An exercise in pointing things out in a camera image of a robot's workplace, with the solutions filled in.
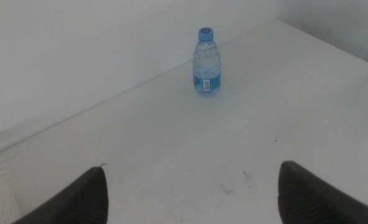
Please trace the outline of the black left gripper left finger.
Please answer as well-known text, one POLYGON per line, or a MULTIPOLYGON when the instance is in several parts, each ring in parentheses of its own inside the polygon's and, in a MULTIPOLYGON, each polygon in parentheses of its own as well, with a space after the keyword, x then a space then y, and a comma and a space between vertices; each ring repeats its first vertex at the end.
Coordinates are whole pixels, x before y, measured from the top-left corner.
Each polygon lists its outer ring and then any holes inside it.
POLYGON ((108 188, 104 170, 92 167, 16 224, 106 224, 108 188))

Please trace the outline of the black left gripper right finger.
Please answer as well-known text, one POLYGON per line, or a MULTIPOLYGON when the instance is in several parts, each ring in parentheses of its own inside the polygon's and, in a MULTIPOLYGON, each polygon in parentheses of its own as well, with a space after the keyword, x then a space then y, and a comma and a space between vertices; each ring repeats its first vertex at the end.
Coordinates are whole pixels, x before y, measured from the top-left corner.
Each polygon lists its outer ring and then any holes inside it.
POLYGON ((368 205, 294 161, 280 166, 278 210, 282 222, 288 224, 368 224, 368 205))

